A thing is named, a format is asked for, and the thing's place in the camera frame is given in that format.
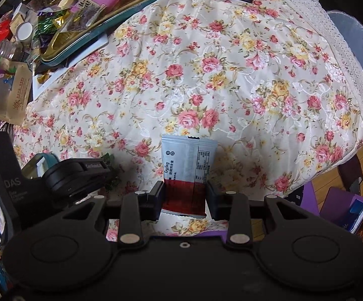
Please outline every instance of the paper bag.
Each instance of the paper bag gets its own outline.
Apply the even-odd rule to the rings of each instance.
[[[21,125],[31,89],[32,73],[26,63],[0,57],[0,119]]]

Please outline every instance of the white lace trim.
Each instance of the white lace trim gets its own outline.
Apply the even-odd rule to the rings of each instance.
[[[285,0],[331,45],[363,119],[363,69],[318,0]]]

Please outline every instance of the small white container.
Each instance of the small white container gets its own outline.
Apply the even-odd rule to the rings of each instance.
[[[29,22],[22,22],[16,29],[16,39],[24,46],[29,46],[32,40],[32,32],[34,27]]]

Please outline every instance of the metal tray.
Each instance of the metal tray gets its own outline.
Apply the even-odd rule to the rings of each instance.
[[[56,66],[75,51],[110,27],[118,25],[156,0],[121,0],[120,8],[110,12],[83,32],[57,32],[41,60],[48,66]]]

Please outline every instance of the red and white packet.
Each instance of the red and white packet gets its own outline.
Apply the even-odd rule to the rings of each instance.
[[[163,209],[205,216],[205,185],[218,143],[206,138],[162,135]]]

